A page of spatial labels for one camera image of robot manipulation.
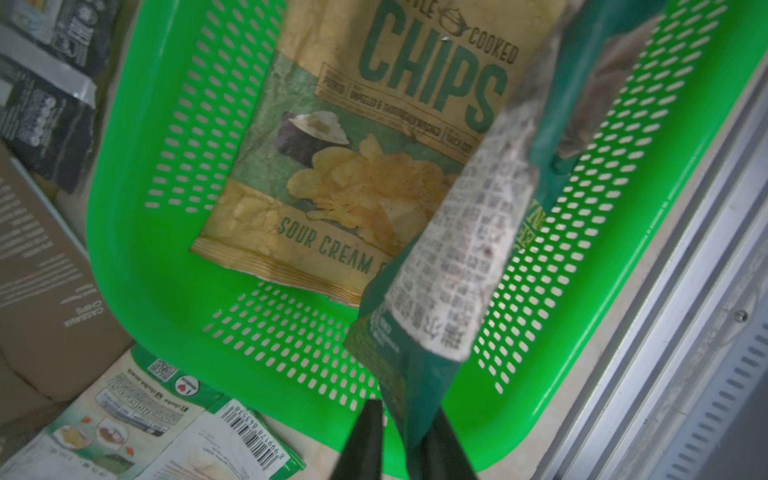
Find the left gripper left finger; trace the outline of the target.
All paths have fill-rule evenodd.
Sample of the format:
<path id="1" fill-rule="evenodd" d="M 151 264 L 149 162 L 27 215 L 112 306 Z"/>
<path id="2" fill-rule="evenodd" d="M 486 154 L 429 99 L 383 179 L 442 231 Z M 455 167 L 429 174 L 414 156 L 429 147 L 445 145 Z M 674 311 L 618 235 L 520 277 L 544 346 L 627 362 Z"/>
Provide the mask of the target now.
<path id="1" fill-rule="evenodd" d="M 383 429 L 383 402 L 367 400 L 330 479 L 379 480 L 382 473 Z"/>

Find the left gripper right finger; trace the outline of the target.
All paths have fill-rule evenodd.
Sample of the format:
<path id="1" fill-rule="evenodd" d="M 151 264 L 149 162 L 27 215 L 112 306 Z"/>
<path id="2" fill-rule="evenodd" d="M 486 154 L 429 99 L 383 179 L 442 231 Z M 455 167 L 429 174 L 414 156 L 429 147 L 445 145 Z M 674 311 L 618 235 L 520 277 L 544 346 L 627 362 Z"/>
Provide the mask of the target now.
<path id="1" fill-rule="evenodd" d="M 407 455 L 410 479 L 475 480 L 477 478 L 442 408 L 427 434 Z"/>

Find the dark green Real chips bag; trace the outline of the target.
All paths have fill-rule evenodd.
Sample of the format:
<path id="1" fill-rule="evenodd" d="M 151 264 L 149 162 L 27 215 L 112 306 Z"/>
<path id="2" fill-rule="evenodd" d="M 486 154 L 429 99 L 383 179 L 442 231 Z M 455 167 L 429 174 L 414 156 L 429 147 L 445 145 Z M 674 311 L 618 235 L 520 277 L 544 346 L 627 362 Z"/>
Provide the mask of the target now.
<path id="1" fill-rule="evenodd" d="M 594 135 L 660 1 L 571 1 L 424 231 L 366 288 L 346 349 L 379 382 L 404 448 L 469 357 L 538 191 Z"/>

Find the yellow kettle chips bag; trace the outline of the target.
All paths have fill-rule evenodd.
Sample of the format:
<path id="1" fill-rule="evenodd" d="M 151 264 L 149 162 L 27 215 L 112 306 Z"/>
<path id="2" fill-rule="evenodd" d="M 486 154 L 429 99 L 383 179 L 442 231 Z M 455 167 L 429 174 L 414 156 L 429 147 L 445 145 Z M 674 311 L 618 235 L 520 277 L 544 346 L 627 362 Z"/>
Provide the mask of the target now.
<path id="1" fill-rule="evenodd" d="M 426 227 L 561 1 L 292 1 L 192 251 L 357 306 Z"/>

